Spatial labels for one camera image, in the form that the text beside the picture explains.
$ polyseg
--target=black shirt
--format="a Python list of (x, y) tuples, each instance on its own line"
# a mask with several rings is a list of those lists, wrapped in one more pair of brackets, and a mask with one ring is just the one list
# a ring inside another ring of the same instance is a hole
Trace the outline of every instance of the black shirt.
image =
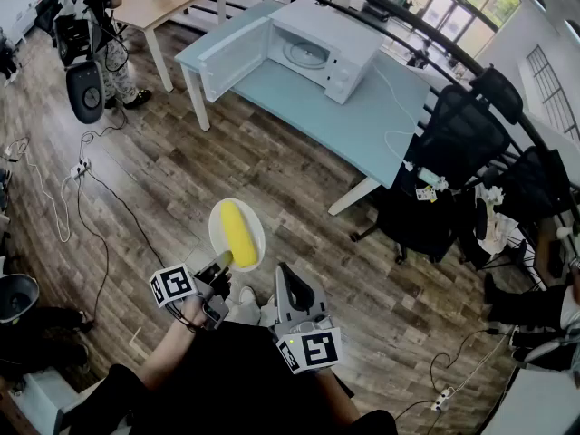
[[(131, 435), (150, 433), (336, 433), (313, 374), (293, 375), (264, 327), (223, 323), (196, 338), (181, 365), (154, 393), (127, 368), (109, 376), (79, 408), (71, 435), (115, 430), (128, 411)], [(345, 433), (396, 435), (386, 411)]]

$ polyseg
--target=table leg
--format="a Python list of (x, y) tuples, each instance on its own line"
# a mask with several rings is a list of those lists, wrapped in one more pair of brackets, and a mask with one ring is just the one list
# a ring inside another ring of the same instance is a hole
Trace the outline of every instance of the table leg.
[(217, 23), (223, 24), (226, 21), (226, 0), (217, 0)]
[(198, 75), (190, 71), (183, 64), (181, 65), (181, 69), (183, 70), (183, 77), (185, 77), (185, 84), (188, 86), (189, 97), (191, 97), (193, 109), (198, 116), (199, 127), (203, 131), (208, 131), (208, 113), (206, 112), (206, 105), (203, 104), (203, 95), (201, 94), (201, 89), (199, 89)]
[(147, 43), (149, 44), (149, 49), (151, 50), (151, 54), (153, 55), (153, 61), (157, 66), (157, 71), (159, 71), (159, 75), (161, 76), (161, 80), (163, 81), (163, 86), (165, 87), (165, 90), (167, 92), (171, 92), (173, 90), (173, 84), (171, 83), (169, 73), (167, 72), (167, 66), (163, 61), (163, 55), (161, 54), (160, 45), (157, 42), (155, 31), (153, 29), (148, 29), (147, 31), (145, 31), (145, 38), (147, 39)]
[(329, 209), (328, 212), (333, 216), (336, 216), (340, 213), (343, 209), (347, 209), (353, 203), (360, 200), (362, 197), (371, 193), (381, 184), (374, 179), (365, 178), (360, 184), (358, 184), (355, 188), (351, 191), (346, 193), (344, 196), (339, 198)]

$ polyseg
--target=light blue table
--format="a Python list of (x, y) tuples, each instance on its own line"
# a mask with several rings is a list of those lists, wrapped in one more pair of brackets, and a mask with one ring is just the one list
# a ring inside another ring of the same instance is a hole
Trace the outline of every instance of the light blue table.
[[(209, 121), (196, 75), (200, 65), (198, 57), (235, 31), (281, 6), (279, 2), (265, 0), (219, 25), (175, 57), (183, 69), (199, 125), (204, 131), (209, 129)], [(344, 105), (324, 95), (320, 85), (272, 60), (266, 60), (232, 88), (233, 92), (296, 127), (367, 176), (330, 207), (329, 213), (333, 215), (379, 185), (387, 188), (392, 185), (401, 160), (385, 143), (385, 131), (408, 132), (391, 133), (388, 137), (391, 147), (403, 157), (429, 93), (425, 81), (384, 53), (379, 53), (374, 66), (389, 79), (397, 100), (410, 114), (412, 122), (373, 68)]]

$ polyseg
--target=patterned pants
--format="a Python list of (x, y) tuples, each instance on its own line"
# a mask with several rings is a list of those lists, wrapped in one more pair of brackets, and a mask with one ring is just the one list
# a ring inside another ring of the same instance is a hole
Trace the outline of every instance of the patterned pants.
[(95, 54), (95, 60), (101, 65), (102, 80), (105, 85), (105, 100), (110, 100), (119, 94), (121, 101), (125, 104), (131, 103), (139, 91), (135, 83), (129, 77), (129, 68), (125, 64), (119, 69), (128, 54), (123, 50), (121, 44), (111, 40), (99, 52)]

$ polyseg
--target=white plate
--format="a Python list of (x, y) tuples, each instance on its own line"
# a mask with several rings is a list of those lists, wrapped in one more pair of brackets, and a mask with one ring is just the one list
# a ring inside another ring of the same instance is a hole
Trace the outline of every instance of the white plate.
[(254, 265), (249, 267), (240, 267), (234, 261), (230, 267), (232, 270), (239, 272), (253, 271), (258, 266), (260, 266), (262, 259), (264, 259), (264, 253), (266, 251), (266, 235), (264, 234), (262, 223), (260, 222), (260, 219), (257, 218), (254, 210), (243, 201), (235, 198), (226, 198), (222, 199), (213, 207), (211, 214), (209, 215), (209, 239), (211, 240), (211, 246), (214, 247), (214, 251), (217, 255), (221, 255), (224, 251), (229, 250), (226, 231), (224, 230), (224, 226), (221, 223), (221, 216), (219, 212), (221, 204), (228, 200), (233, 201), (239, 209), (240, 213), (242, 213), (242, 218), (244, 218), (244, 222), (246, 222), (246, 227), (250, 232), (250, 236), (254, 242), (254, 247), (256, 247), (257, 250), (257, 263)]

